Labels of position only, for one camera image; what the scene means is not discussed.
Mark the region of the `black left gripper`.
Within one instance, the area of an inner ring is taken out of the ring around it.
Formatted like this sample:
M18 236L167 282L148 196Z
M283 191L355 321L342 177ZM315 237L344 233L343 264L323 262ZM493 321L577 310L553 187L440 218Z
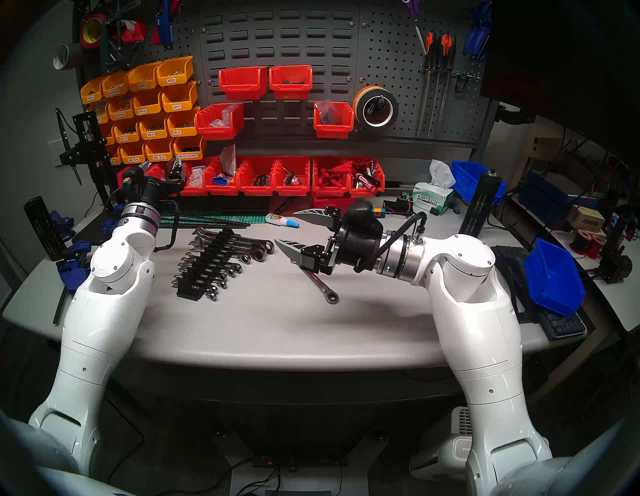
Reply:
M186 172L182 159L168 161L168 180L145 175L151 162L125 169L122 174L122 193L127 204L143 203L160 207L161 202L180 193L186 185Z

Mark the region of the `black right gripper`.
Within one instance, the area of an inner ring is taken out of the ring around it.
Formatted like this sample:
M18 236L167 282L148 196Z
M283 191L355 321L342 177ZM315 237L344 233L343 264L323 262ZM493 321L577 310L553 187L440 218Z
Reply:
M299 220L319 225L334 232L324 245L304 245L297 241L275 239L274 244L293 263L316 275L332 275L334 267L345 264L373 271L375 261L367 262L381 245L383 225L368 200L357 200L345 213L337 207L299 210L292 215Z

